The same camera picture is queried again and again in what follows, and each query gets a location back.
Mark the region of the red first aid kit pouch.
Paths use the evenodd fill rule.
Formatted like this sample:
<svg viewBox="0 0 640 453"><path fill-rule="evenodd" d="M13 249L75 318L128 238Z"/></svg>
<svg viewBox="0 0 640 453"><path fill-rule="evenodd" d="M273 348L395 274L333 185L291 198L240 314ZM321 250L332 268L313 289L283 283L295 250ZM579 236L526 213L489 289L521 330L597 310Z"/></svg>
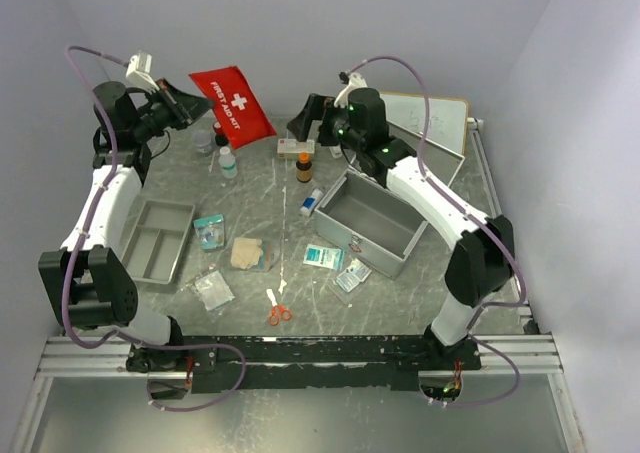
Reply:
<svg viewBox="0 0 640 453"><path fill-rule="evenodd" d="M214 116L233 149L276 135L237 66L190 73L189 78L206 98L214 102Z"/></svg>

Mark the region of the teal bandage packet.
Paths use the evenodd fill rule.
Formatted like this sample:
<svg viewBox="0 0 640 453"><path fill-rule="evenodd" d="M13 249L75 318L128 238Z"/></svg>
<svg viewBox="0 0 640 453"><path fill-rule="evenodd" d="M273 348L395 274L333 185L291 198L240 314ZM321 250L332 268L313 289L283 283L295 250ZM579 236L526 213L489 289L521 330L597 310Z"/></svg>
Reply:
<svg viewBox="0 0 640 453"><path fill-rule="evenodd" d="M225 226L223 215L195 219L194 231L203 251L214 251L225 244Z"/></svg>

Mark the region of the orange handled scissors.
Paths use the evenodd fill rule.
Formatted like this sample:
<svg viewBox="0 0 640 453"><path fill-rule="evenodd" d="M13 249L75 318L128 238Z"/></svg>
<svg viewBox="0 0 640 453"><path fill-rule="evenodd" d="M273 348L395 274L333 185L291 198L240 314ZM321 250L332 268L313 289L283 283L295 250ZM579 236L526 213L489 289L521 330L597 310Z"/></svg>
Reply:
<svg viewBox="0 0 640 453"><path fill-rule="evenodd" d="M292 319L291 311L281 305L272 289L266 290L267 297L271 303L271 310L268 317L268 322L271 326L277 326L281 321L290 321Z"/></svg>

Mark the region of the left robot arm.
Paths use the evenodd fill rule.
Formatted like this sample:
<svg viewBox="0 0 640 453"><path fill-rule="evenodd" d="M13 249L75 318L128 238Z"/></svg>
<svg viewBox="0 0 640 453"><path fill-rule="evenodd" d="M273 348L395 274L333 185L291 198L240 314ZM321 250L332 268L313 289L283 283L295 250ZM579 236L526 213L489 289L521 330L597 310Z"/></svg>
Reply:
<svg viewBox="0 0 640 453"><path fill-rule="evenodd" d="M166 130L184 130L213 106L166 79L141 93L118 81L90 88L100 122L93 137L91 189L73 231L41 254L38 271L56 320L72 341L96 349L111 338L130 343L129 372L173 372L186 365L189 348L177 320L140 304L134 280L117 248L133 201L145 184L148 146Z"/></svg>

